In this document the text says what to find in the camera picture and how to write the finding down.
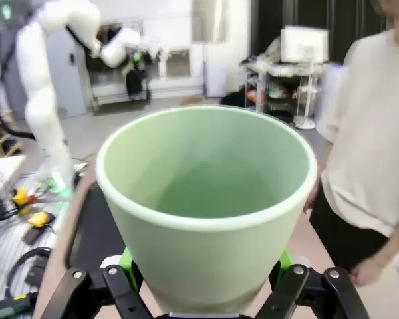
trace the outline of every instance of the white t-shirt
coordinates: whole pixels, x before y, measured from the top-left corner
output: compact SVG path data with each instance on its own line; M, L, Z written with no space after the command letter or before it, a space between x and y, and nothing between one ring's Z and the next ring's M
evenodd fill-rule
M347 61L345 83L318 129L334 143L323 190L345 221L389 237L399 225L399 46L393 31L357 41Z

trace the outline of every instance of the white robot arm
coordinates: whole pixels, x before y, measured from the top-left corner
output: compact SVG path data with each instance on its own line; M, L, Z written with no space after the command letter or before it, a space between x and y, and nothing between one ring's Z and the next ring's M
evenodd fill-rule
M40 174L61 177L66 187L74 175L70 152L57 116L55 90L49 72L46 38L68 27L76 40L100 57L110 67L118 66L127 57L128 49L148 51L155 57L158 43L149 41L132 29L121 29L103 45L96 38L100 27L100 11L87 0L60 0L45 3L17 35L17 63L21 82L27 93L25 119L45 158Z

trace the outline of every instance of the person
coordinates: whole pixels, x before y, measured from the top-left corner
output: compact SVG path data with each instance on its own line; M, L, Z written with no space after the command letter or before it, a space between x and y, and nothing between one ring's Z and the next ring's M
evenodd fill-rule
M353 283L376 282L399 253L399 0L380 0L393 29L356 41L326 124L325 160L304 210Z

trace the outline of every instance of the black pants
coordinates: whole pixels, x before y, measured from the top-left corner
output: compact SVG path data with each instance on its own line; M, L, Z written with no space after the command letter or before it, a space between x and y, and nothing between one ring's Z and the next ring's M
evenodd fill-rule
M310 222L334 264L348 272L379 251L388 240L378 231L352 226L340 218L330 208L322 186Z

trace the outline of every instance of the gray door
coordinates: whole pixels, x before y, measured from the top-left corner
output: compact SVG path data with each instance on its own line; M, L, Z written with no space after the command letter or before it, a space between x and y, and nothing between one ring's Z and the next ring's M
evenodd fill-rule
M0 58L2 60L15 40L15 35L16 30L0 33ZM70 35L65 30L58 31L47 39L47 57L57 97L59 118L86 114L74 46ZM9 62L5 86L14 117L17 120L23 119L27 96L19 78L15 56Z

